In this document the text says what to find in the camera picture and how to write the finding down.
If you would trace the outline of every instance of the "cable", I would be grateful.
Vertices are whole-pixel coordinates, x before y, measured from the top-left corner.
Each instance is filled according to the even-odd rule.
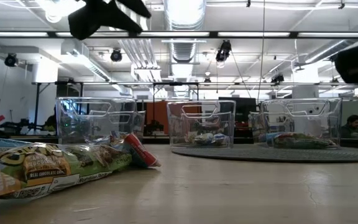
[[[233,60],[234,60],[234,63],[236,64],[237,71],[239,72],[239,75],[240,75],[240,77],[241,77],[242,83],[244,84],[244,87],[245,87],[246,90],[247,90],[247,93],[248,93],[248,95],[249,95],[249,98],[251,98],[251,94],[249,93],[248,88],[247,88],[247,85],[246,85],[246,83],[244,82],[244,79],[243,79],[243,77],[242,77],[242,75],[241,75],[240,68],[239,68],[239,66],[238,66],[238,64],[237,64],[237,61],[236,61],[236,58],[235,58],[235,56],[234,56],[233,51],[231,51],[231,54],[233,55]]]
[[[0,2],[0,4],[3,4],[4,6],[14,7],[14,8],[17,8],[17,9],[42,9],[42,7],[40,7],[40,6],[34,6],[34,7],[14,6],[14,5],[11,5],[11,4],[4,3],[4,2]]]
[[[260,85],[262,84],[262,72],[264,69],[264,51],[265,51],[265,16],[266,16],[266,0],[264,0],[264,18],[263,18],[263,28],[262,28],[262,56],[260,58],[260,78],[259,78],[259,87],[258,87],[258,98],[256,102],[259,104],[259,93],[260,93]]]

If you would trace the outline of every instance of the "ceiling pipe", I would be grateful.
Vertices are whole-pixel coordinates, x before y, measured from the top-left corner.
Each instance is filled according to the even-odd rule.
[[[168,30],[201,30],[204,23],[206,0],[164,0],[165,22]],[[194,61],[197,44],[171,43],[170,55],[174,63]],[[175,81],[189,79],[192,64],[171,65]],[[185,96],[182,86],[174,87],[176,96]]]
[[[351,31],[358,31],[358,25],[355,26]],[[347,47],[352,46],[353,44],[357,43],[358,39],[351,39],[351,40],[333,40],[330,41],[328,44],[320,47],[319,49],[315,50],[312,53],[302,55],[299,57],[299,63],[295,64],[295,66],[303,66],[303,65],[309,65],[312,63],[319,62],[320,60],[326,59],[328,57],[331,57],[338,53],[341,50],[346,49]],[[290,68],[291,62],[282,62],[278,64],[277,66],[270,69],[269,73],[272,73],[274,71],[282,72],[283,70]]]

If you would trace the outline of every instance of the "ventilation duct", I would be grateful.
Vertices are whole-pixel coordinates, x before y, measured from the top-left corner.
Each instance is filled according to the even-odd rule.
[[[355,26],[351,31],[358,31],[358,25]],[[351,40],[333,40],[330,41],[328,44],[320,47],[319,49],[315,50],[314,52],[299,57],[299,65],[307,65],[311,63],[319,62],[320,60],[326,59],[332,55],[335,55],[341,50],[344,50],[353,44],[357,43],[358,39],[351,39]],[[271,69],[269,72],[278,71],[281,72],[282,70],[286,68],[291,67],[291,60],[293,60],[294,57],[288,58],[288,62],[284,61],[277,65],[275,68]]]
[[[90,57],[90,50],[84,44],[75,39],[67,39],[63,41],[61,47],[62,55],[69,55],[67,62],[80,63],[89,69],[93,74],[102,78],[106,82],[117,82],[109,75],[102,66]],[[120,92],[122,96],[132,96],[132,90],[121,85],[112,85]]]
[[[201,30],[205,17],[206,0],[164,0],[165,22],[168,30]],[[188,81],[193,71],[197,44],[171,43],[172,74],[175,81]],[[177,96],[185,96],[182,86],[175,86]]]
[[[122,12],[139,24],[143,30],[149,29],[146,18],[139,16],[119,2],[117,2],[117,5]],[[150,39],[126,39],[118,40],[118,42],[132,62],[131,75],[135,81],[139,77],[140,82],[162,82],[160,76],[161,70],[157,65],[157,58],[155,57]],[[166,98],[167,94],[164,93],[166,91],[162,88],[158,92],[158,96]]]

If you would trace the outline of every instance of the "wall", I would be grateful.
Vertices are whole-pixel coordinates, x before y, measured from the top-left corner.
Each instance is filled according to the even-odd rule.
[[[0,115],[5,121],[33,121],[36,86],[31,85],[32,73],[23,68],[8,68],[0,59]]]

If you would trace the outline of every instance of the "bin handle cutout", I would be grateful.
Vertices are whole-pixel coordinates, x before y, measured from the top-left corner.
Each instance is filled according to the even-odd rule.
[[[318,113],[316,114],[312,114],[314,112],[314,110],[311,110],[311,113],[308,114],[307,109],[302,110],[302,111],[290,111],[289,106],[294,107],[296,105],[303,105],[303,106],[310,106],[313,107],[313,109],[318,108]],[[316,102],[316,103],[286,103],[285,105],[285,109],[287,109],[287,111],[294,117],[311,117],[311,116],[320,116],[323,114],[325,108],[326,108],[326,103],[324,102]]]
[[[211,115],[209,116],[188,116],[188,114],[191,113],[186,113],[185,108],[192,108],[192,107],[202,107],[202,106],[214,106],[214,110],[212,111]],[[183,113],[183,115],[186,118],[212,118],[215,114],[216,114],[216,110],[218,109],[217,105],[214,103],[207,103],[207,104],[203,104],[203,105],[184,105],[181,107],[181,112]]]
[[[82,105],[87,105],[87,104],[89,104],[89,105],[90,104],[94,104],[94,105],[109,105],[109,108],[106,111],[96,111],[96,112],[102,113],[102,114],[78,114],[77,110],[74,107],[74,103],[82,104]],[[86,101],[76,101],[76,102],[74,102],[74,101],[72,101],[70,103],[70,107],[72,108],[75,116],[79,116],[79,117],[83,117],[83,118],[102,118],[102,117],[107,115],[108,111],[110,111],[112,106],[111,106],[110,102],[86,102]]]
[[[127,124],[127,123],[129,123],[131,121],[131,115],[130,114],[122,114],[120,112],[112,112],[112,113],[108,113],[108,115],[109,115],[109,121],[112,124]],[[128,117],[128,120],[116,122],[116,121],[112,120],[112,117],[119,117],[119,118],[120,117]]]

